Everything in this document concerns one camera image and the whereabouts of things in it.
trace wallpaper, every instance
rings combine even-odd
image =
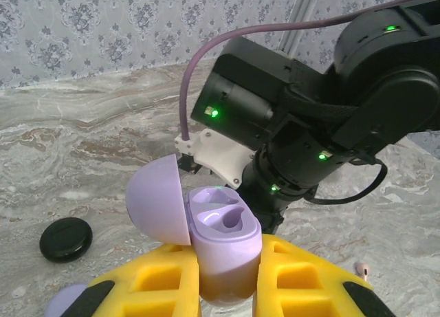
[[[312,5],[312,19],[325,19],[367,8],[391,0],[316,0]],[[314,69],[325,71],[333,61],[333,49],[345,25],[304,31],[296,48],[295,58]],[[440,158],[440,131],[416,133],[408,136],[425,150]]]
[[[183,63],[220,33],[288,21],[294,4],[295,0],[0,0],[0,89]],[[282,35],[249,37],[275,49]]]

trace marble surface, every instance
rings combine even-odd
[[[42,316],[64,286],[88,283],[159,245],[131,224],[124,189],[143,164],[175,152],[183,70],[0,92],[0,316]],[[210,63],[197,69],[192,102],[209,70]],[[370,282],[398,316],[440,316],[440,160],[408,139],[380,157],[390,170],[376,191],[344,206],[296,202],[278,235],[350,272],[356,261],[369,263]],[[327,178],[320,196],[347,196],[376,173],[344,167]],[[206,171],[182,173],[181,180],[184,191],[221,184]],[[55,265],[41,256],[39,237],[68,216],[88,221],[94,241],[80,260]],[[230,309],[203,304],[206,316],[251,316],[251,302]]]

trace yellow foam holder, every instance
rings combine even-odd
[[[190,246],[164,244],[98,278],[113,281],[93,317],[201,317],[199,264]]]
[[[264,234],[254,316],[364,317],[343,287],[347,281],[372,290],[360,277]]]

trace green led light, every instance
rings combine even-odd
[[[384,28],[384,32],[394,32],[395,30],[400,30],[399,26],[390,25]]]

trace black cable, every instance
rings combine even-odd
[[[357,201],[365,197],[369,193],[373,192],[384,181],[386,174],[388,173],[388,167],[381,160],[375,159],[375,161],[376,161],[375,164],[380,164],[380,172],[379,174],[377,174],[377,177],[375,178],[373,183],[371,183],[370,186],[367,187],[362,192],[359,192],[358,194],[352,197],[343,198],[343,199],[319,199],[319,198],[311,197],[310,195],[305,195],[304,199],[316,205],[342,205],[342,204],[348,204],[353,201]]]

